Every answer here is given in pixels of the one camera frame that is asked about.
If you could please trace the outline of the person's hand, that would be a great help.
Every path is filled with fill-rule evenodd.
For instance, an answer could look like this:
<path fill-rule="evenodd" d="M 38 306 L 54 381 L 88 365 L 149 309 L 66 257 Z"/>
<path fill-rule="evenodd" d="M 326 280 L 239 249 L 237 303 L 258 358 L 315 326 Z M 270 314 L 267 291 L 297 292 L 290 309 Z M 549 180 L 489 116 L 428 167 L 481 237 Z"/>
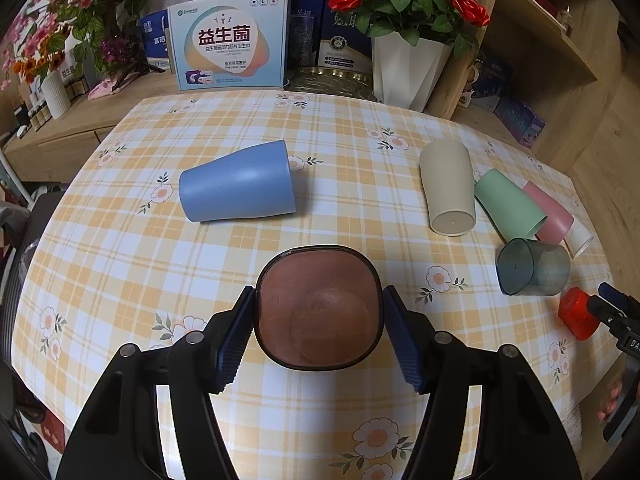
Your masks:
<path fill-rule="evenodd" d="M 599 422 L 605 422 L 615 412 L 617 408 L 617 399 L 620 396 L 622 389 L 623 384 L 620 380 L 612 382 L 610 388 L 608 388 L 608 393 L 600 403 L 597 410 L 597 418 Z"/>

